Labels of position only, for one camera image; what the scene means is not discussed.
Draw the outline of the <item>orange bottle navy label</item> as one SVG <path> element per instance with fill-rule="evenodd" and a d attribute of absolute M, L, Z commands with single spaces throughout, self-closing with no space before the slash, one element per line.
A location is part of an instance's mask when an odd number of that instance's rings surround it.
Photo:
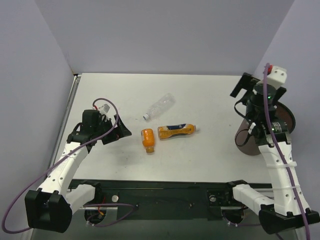
<path fill-rule="evenodd" d="M 178 136 L 188 136 L 195 132 L 199 132 L 200 128 L 189 123 L 182 123 L 177 125 L 165 125 L 157 128 L 158 138 L 166 140 Z"/>

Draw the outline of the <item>clear plastic bottle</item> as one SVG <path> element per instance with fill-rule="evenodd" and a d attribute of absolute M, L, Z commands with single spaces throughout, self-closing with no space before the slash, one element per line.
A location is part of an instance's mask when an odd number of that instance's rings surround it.
<path fill-rule="evenodd" d="M 167 93 L 157 102 L 153 103 L 142 117 L 145 121 L 154 120 L 168 111 L 175 102 L 175 97 L 171 93 Z"/>

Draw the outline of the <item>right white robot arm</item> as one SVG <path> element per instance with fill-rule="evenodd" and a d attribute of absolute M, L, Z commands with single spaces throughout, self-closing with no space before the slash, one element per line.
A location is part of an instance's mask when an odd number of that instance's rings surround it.
<path fill-rule="evenodd" d="M 279 99 L 286 89 L 276 88 L 271 79 L 264 84 L 249 73 L 243 73 L 231 92 L 235 98 L 241 90 L 243 97 L 237 104 L 246 107 L 243 121 L 234 137 L 237 148 L 249 156 L 262 155 L 271 179 L 273 198 L 262 195 L 243 180 L 231 182 L 223 192 L 230 205 L 244 204 L 256 215 L 264 231 L 278 234 L 320 221 L 317 211 L 311 210 L 301 190 L 296 174 L 297 163 L 292 158 L 290 134 L 296 122 L 293 113 Z"/>

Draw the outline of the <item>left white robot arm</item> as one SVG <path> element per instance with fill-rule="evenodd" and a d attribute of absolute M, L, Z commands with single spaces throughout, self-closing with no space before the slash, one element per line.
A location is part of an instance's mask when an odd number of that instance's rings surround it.
<path fill-rule="evenodd" d="M 87 203 L 97 206 L 103 202 L 99 183 L 85 181 L 72 192 L 68 192 L 68 188 L 82 161 L 98 141 L 106 145 L 132 135 L 118 114 L 114 119 L 112 122 L 99 110 L 89 109 L 82 113 L 82 121 L 68 135 L 59 161 L 37 190 L 29 190 L 25 195 L 30 228 L 64 233 L 77 210 Z"/>

